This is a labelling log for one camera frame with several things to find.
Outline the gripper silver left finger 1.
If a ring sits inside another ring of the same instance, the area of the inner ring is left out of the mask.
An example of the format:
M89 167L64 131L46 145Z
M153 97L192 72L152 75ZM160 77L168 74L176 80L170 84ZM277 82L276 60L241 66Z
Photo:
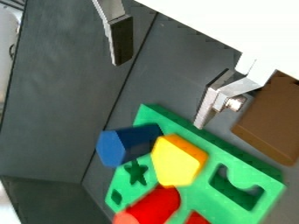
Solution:
M92 3L102 20L112 64L120 66L133 56L133 18L121 0L92 0Z

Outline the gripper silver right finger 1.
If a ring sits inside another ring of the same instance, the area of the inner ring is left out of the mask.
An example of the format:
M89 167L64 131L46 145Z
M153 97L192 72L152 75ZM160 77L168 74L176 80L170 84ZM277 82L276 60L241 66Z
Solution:
M222 110L238 111L246 98L244 93L261 88L273 74L273 67L260 60L238 61L208 83L194 116L193 125L201 129Z

